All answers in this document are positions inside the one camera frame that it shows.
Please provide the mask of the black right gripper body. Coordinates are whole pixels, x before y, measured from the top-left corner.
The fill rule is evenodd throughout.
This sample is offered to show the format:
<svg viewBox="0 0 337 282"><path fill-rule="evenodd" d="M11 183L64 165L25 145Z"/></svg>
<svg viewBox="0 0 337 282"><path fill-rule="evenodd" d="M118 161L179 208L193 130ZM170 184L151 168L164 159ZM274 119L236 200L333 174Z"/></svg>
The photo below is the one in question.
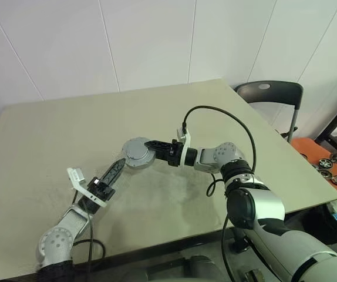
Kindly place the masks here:
<svg viewBox="0 0 337 282"><path fill-rule="evenodd" d="M172 140L167 154L167 163L170 166L178 167L180 165L183 147L184 145L178 140Z"/></svg>

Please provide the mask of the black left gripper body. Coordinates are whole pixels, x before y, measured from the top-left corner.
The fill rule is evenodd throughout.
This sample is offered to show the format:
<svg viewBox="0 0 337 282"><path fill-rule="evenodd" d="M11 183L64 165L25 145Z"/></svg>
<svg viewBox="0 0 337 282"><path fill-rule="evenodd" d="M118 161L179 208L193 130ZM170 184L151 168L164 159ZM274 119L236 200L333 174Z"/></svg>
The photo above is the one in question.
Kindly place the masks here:
<svg viewBox="0 0 337 282"><path fill-rule="evenodd" d="M115 189L94 177L87 185L87 190L103 202L109 201L115 194Z"/></svg>

